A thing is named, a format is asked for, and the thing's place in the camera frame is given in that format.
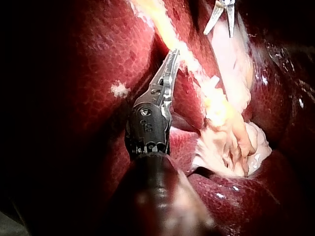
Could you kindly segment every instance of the white spot on liver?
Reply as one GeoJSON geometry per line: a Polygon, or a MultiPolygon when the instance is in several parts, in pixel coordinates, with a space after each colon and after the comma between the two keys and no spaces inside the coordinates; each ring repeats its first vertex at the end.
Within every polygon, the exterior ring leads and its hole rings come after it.
{"type": "Polygon", "coordinates": [[[114,97],[127,97],[128,93],[130,92],[130,88],[126,88],[125,85],[126,84],[122,84],[120,81],[112,84],[110,90],[114,94],[114,97]]]}

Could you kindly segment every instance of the metal jaw tip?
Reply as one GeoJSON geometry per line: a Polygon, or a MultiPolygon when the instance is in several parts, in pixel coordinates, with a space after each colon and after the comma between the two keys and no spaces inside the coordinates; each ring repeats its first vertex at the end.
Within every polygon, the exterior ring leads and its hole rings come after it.
{"type": "Polygon", "coordinates": [[[234,17],[235,17],[235,0],[216,0],[215,7],[212,11],[209,22],[203,32],[204,35],[208,35],[215,24],[218,22],[220,16],[222,15],[224,9],[227,12],[228,19],[228,33],[230,38],[234,35],[234,17]]]}
{"type": "Polygon", "coordinates": [[[151,80],[149,89],[135,101],[134,107],[143,102],[152,103],[160,107],[163,116],[170,124],[172,116],[169,107],[173,100],[179,64],[180,52],[179,49],[174,49],[167,54],[161,67],[151,80]]]}

